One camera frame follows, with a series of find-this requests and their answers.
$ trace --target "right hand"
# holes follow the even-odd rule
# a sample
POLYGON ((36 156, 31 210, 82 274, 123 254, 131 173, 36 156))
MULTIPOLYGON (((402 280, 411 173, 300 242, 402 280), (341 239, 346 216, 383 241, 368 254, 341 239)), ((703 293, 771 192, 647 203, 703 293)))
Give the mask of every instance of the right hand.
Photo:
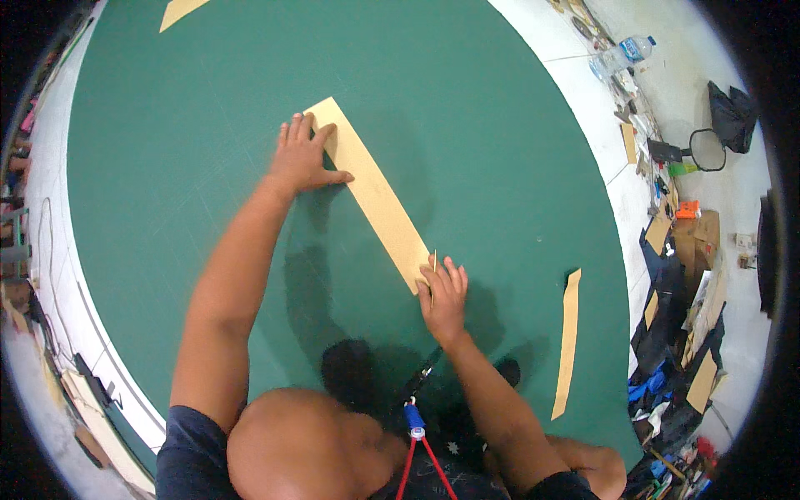
POLYGON ((439 263, 433 270, 434 256, 428 256, 428 266, 419 268, 422 276, 430 283, 430 288, 417 281, 419 305, 428 330, 444 350, 468 336, 464 330, 464 299, 466 297, 467 276, 464 266, 456 267, 450 256, 444 258, 444 266, 439 263))

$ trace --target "black plastic bag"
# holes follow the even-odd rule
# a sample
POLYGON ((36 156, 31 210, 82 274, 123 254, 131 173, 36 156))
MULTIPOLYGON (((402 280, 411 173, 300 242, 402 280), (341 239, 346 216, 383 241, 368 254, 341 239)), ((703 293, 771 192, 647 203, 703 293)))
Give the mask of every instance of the black plastic bag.
POLYGON ((708 100, 711 105, 711 127, 719 141, 735 153, 750 150, 750 140, 758 120, 753 99, 737 89, 730 88, 730 97, 709 80, 708 100))

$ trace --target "green cutting mat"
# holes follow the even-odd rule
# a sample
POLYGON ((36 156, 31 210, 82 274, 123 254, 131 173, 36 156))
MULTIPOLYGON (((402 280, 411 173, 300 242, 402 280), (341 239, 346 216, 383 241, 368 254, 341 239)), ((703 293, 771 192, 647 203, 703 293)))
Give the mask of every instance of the green cutting mat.
MULTIPOLYGON (((539 60, 486 2, 110 2, 76 89, 69 189, 92 300, 166 414, 183 313, 292 113, 333 95, 422 239, 470 273, 468 327, 522 364, 547 432, 641 456, 626 407, 628 306, 597 164, 539 60), (552 411, 566 275, 583 269, 566 413, 552 411)), ((434 348, 350 192, 294 204, 250 340, 250 396, 320 387, 365 338, 388 386, 434 348)))

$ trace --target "hand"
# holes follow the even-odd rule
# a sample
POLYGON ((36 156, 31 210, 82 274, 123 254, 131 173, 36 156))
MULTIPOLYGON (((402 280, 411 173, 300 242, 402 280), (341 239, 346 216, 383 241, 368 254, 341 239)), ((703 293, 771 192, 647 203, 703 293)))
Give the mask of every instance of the hand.
POLYGON ((312 139, 313 121, 312 113, 306 113, 306 116, 296 113, 290 125, 281 124, 278 133, 278 148, 272 158, 268 177, 281 188, 287 189, 292 198, 300 191, 353 180, 350 172, 322 168, 322 149, 336 130, 336 125, 325 125, 312 139))
POLYGON ((430 283, 430 289, 422 282, 419 288, 419 305, 428 330, 439 345, 447 350, 460 338, 468 335, 464 330, 464 297, 466 296, 467 276, 464 266, 456 268, 453 259, 445 257, 444 266, 436 266, 433 271, 434 256, 428 256, 430 267, 419 270, 430 283))

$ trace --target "navy t-shirt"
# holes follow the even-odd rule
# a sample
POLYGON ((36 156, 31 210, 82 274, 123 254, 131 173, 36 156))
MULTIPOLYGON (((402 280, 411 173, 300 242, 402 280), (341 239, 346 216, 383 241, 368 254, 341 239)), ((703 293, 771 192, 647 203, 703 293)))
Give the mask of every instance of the navy t-shirt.
MULTIPOLYGON (((166 440, 156 459, 155 493, 159 500, 239 498, 230 484, 227 436, 210 418, 186 406, 173 406, 166 417, 166 440)), ((446 458, 437 458, 460 500, 507 500, 504 489, 484 474, 446 458)), ((384 500, 397 494, 399 475, 372 495, 384 500)), ((416 454, 404 498, 448 498, 430 458, 416 454)), ((586 480, 575 472, 553 474, 526 496, 530 500, 597 500, 586 480)))

